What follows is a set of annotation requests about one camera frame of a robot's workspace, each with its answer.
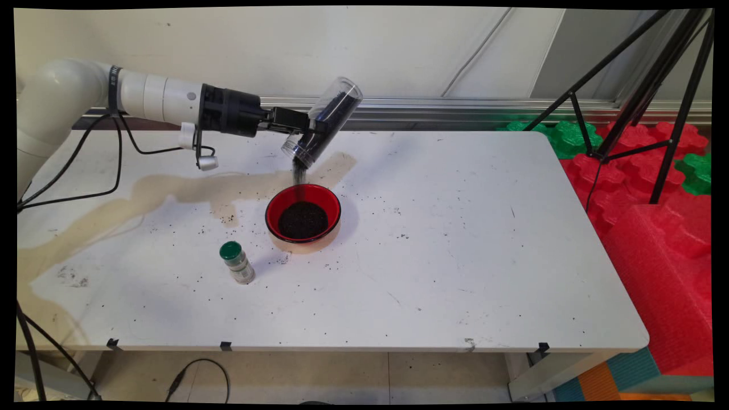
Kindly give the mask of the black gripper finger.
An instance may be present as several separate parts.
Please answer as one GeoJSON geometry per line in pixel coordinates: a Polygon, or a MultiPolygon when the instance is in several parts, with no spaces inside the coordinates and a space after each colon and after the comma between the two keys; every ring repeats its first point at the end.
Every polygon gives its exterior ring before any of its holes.
{"type": "Polygon", "coordinates": [[[330,130],[325,120],[320,119],[325,110],[321,107],[310,113],[303,113],[281,107],[272,109],[272,132],[277,133],[326,133],[330,130]]]}

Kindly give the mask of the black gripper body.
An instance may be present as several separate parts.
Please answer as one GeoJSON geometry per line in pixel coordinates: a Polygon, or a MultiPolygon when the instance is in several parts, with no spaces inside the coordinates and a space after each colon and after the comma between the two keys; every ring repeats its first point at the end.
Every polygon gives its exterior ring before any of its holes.
{"type": "Polygon", "coordinates": [[[202,85],[199,129],[253,138],[271,111],[261,106],[260,96],[212,85],[202,85]]]}

